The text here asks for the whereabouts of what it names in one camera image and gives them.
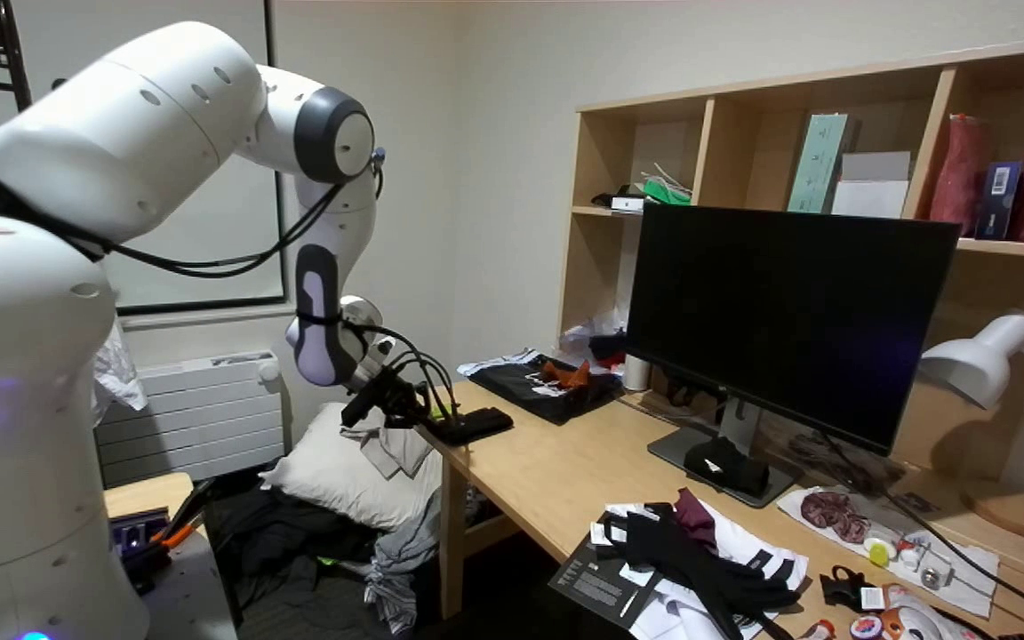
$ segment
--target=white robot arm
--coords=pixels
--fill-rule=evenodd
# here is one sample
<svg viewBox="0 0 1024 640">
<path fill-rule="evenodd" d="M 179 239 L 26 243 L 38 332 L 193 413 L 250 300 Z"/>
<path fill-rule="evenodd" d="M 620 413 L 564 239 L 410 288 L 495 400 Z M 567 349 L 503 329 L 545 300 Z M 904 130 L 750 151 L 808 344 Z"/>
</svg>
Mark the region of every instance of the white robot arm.
<svg viewBox="0 0 1024 640">
<path fill-rule="evenodd" d="M 87 434 L 87 359 L 114 324 L 95 261 L 156 229 L 232 152 L 296 175 L 308 199 L 328 194 L 298 239 L 290 333 L 302 376 L 341 383 L 359 342 L 338 319 L 372 310 L 338 297 L 378 199 L 372 125 L 354 100 L 186 20 L 0 125 L 0 636 L 147 636 L 111 555 Z"/>
</svg>

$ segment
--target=electronic device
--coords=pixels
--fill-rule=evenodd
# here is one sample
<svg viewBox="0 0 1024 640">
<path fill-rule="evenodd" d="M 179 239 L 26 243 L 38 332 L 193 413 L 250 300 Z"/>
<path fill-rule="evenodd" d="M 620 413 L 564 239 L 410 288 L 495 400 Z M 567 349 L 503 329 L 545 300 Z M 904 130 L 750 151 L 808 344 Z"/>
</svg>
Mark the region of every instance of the electronic device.
<svg viewBox="0 0 1024 640">
<path fill-rule="evenodd" d="M 744 455 L 765 409 L 885 455 L 954 249 L 957 229 L 932 222 L 647 205 L 626 349 L 714 388 Z"/>
</svg>

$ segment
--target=white lamp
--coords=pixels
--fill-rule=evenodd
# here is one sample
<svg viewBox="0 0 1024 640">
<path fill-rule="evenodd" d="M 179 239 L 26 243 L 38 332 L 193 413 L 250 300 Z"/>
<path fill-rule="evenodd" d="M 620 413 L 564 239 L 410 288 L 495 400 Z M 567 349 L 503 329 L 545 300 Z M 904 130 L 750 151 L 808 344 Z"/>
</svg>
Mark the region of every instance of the white lamp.
<svg viewBox="0 0 1024 640">
<path fill-rule="evenodd" d="M 1008 383 L 1008 356 L 1017 354 L 1024 354 L 1024 314 L 1007 314 L 975 337 L 927 349 L 916 376 L 993 413 Z M 993 524 L 1024 535 L 1024 496 L 999 497 L 999 491 L 993 491 L 978 497 L 975 508 Z"/>
</svg>

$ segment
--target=white wall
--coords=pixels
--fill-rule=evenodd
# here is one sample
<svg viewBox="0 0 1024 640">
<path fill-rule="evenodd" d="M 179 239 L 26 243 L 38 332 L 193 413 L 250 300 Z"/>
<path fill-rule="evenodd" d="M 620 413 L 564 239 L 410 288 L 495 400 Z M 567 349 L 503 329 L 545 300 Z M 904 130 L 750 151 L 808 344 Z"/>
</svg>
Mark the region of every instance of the white wall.
<svg viewBox="0 0 1024 640">
<path fill-rule="evenodd" d="M 21 3 L 13 0 L 18 10 L 18 37 L 21 37 L 21 52 L 26 52 L 26 70 L 31 96 L 46 96 L 53 77 L 73 76 L 85 67 L 95 52 L 153 30 L 164 20 L 179 18 L 207 18 L 240 42 L 252 45 L 252 52 L 262 52 L 262 31 L 258 26 L 258 0 L 187 0 L 187 3 L 85 3 L 85 0 L 41 0 L 41 3 Z M 10 92 L 0 92 L 0 121 L 13 113 Z M 274 222 L 274 199 L 255 199 L 255 217 Z M 244 229 L 232 229 L 232 222 L 215 231 L 225 236 L 240 236 L 252 239 L 255 229 L 240 222 Z M 207 236 L 179 239 L 186 249 L 198 249 Z M 265 310 L 250 310 L 250 314 L 201 314 L 201 318 L 149 318 L 149 319 L 128 319 L 128 354 L 137 365 L 156 365 L 156 364 L 179 364 L 179 359 L 207 359 L 207 356 L 225 356 L 225 354 L 258 354 L 258 349 L 282 349 L 282 333 L 287 329 L 287 306 L 265 306 Z M 290 395 L 290 422 L 302 422 L 308 415 L 308 400 L 298 383 L 298 376 L 287 369 L 287 383 L 296 388 Z"/>
<path fill-rule="evenodd" d="M 451 356 L 554 344 L 571 111 L 1024 42 L 1008 0 L 468 3 Z"/>
<path fill-rule="evenodd" d="M 386 194 L 353 291 L 461 364 L 558 333 L 571 111 L 1024 42 L 1014 0 L 274 0 L 277 60 L 359 96 Z M 282 344 L 287 314 L 130 329 L 136 364 Z M 290 383 L 290 420 L 313 393 Z"/>
</svg>

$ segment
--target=bookshelf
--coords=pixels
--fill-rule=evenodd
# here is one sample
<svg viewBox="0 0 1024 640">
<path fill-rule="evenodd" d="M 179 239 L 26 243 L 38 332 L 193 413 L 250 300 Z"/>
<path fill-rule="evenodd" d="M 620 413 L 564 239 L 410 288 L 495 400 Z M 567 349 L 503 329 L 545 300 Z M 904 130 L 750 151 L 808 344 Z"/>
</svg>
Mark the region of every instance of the bookshelf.
<svg viewBox="0 0 1024 640">
<path fill-rule="evenodd" d="M 899 217 L 927 217 L 950 113 L 988 125 L 993 159 L 1024 156 L 1024 50 L 993 50 L 957 60 L 912 60 L 848 76 L 808 76 L 761 84 L 597 105 L 575 111 L 571 205 L 562 285 L 562 329 L 626 310 L 637 249 L 637 217 L 597 205 L 603 194 L 633 186 L 654 165 L 681 183 L 700 205 L 787 211 L 810 113 L 845 113 L 857 130 L 848 152 L 910 152 Z M 1024 310 L 1024 243 L 963 239 L 957 271 L 936 310 L 932 337 L 978 332 L 981 319 Z M 916 395 L 896 455 L 936 467 L 941 438 L 936 415 L 954 409 Z M 999 472 L 1007 438 L 988 442 L 975 472 Z"/>
</svg>

